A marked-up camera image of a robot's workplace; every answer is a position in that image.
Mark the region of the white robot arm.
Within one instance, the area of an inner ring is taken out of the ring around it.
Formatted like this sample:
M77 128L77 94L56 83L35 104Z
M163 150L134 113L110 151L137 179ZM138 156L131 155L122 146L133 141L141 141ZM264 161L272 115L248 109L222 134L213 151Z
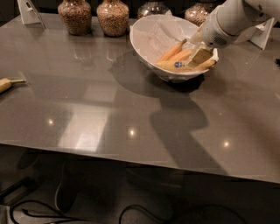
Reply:
M231 45L242 32L271 18L280 20L280 0L227 0L192 35L195 47L185 65L197 67L211 58L214 48Z

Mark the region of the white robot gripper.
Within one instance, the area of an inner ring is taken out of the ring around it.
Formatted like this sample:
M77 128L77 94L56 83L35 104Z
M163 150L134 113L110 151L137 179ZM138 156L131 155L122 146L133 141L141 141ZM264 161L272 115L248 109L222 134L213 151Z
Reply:
M229 35L222 30L218 20L220 9L221 7L217 6L207 16L203 25L191 36L190 42L196 46L185 63L187 67L195 68L209 60L213 56L212 48L225 48L236 41L236 36Z

